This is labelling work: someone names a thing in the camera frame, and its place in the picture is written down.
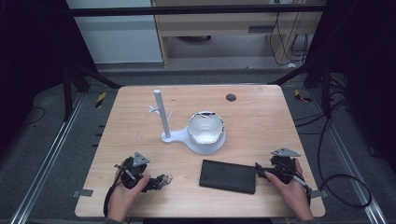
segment gray tape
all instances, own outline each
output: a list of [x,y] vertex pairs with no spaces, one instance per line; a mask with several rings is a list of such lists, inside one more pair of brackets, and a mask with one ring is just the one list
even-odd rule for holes
[[72,193],[73,198],[78,198],[79,196],[84,196],[84,197],[91,197],[93,194],[93,189],[82,189],[82,190],[74,190]]
[[329,193],[326,190],[320,191],[320,190],[312,190],[311,192],[311,199],[321,197],[321,198],[326,198],[329,196]]

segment hand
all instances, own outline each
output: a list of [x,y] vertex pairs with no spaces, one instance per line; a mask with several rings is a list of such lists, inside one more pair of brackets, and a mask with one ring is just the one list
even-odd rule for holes
[[[296,170],[303,174],[301,165],[296,159]],[[291,209],[299,221],[314,219],[311,209],[306,199],[305,188],[296,180],[292,179],[289,184],[285,185],[275,175],[265,172],[267,178],[276,186],[283,196],[286,205]]]
[[148,184],[150,179],[149,175],[144,176],[132,189],[127,189],[122,184],[118,184],[108,202],[107,218],[122,223],[131,211],[140,191]]

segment white bowl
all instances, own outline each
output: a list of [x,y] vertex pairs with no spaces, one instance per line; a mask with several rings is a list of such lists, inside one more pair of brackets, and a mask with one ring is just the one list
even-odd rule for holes
[[208,146],[217,143],[224,133],[221,117],[211,111],[201,111],[192,116],[187,131],[194,143]]

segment white vertical rod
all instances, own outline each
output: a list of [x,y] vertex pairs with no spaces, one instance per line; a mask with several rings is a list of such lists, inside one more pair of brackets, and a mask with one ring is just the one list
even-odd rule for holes
[[170,138],[171,132],[169,130],[168,119],[166,118],[165,107],[163,106],[163,97],[161,96],[160,90],[154,91],[155,100],[157,101],[158,110],[160,111],[161,121],[163,122],[163,131],[165,132],[165,137]]

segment white base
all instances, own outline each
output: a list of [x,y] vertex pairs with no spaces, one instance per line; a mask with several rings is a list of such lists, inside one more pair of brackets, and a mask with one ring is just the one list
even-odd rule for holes
[[190,139],[187,127],[179,131],[170,131],[171,137],[167,138],[165,133],[161,134],[161,139],[166,144],[172,144],[175,142],[184,143],[191,151],[200,155],[210,155],[218,151],[225,143],[226,132],[224,131],[220,140],[215,144],[198,144]]

